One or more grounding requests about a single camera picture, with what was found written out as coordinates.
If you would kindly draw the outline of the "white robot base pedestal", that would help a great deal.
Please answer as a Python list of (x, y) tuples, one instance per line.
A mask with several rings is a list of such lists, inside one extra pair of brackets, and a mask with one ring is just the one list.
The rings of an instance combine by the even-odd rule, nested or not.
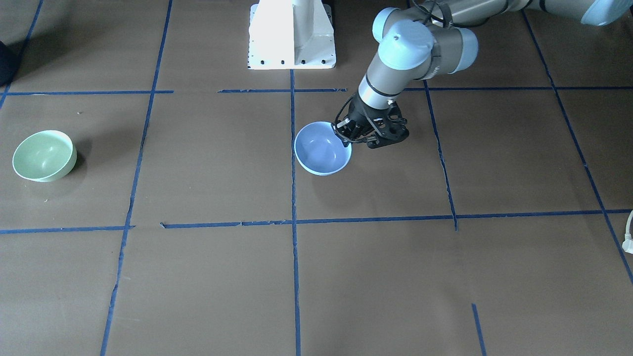
[(322, 0), (260, 0), (251, 5), (247, 68), (326, 70), (337, 63), (334, 20)]

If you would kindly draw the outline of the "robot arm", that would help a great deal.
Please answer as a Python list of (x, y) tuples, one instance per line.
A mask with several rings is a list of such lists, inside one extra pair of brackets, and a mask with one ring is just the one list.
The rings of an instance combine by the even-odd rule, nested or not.
[(332, 130), (344, 147), (382, 148), (405, 140), (407, 120), (397, 98), (411, 81), (470, 67), (479, 52), (472, 27), (493, 16), (533, 9), (604, 26), (631, 6), (630, 0), (425, 0), (412, 1), (409, 9), (387, 7), (371, 29), (377, 52), (345, 103), (346, 116), (335, 117)]

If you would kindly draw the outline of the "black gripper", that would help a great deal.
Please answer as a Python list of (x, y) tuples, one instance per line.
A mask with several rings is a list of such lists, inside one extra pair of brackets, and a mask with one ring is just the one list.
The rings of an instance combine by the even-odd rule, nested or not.
[(353, 94), (335, 117), (334, 133), (345, 148), (353, 143), (366, 143), (366, 138), (372, 131), (365, 116), (367, 106), (369, 105), (358, 94)]

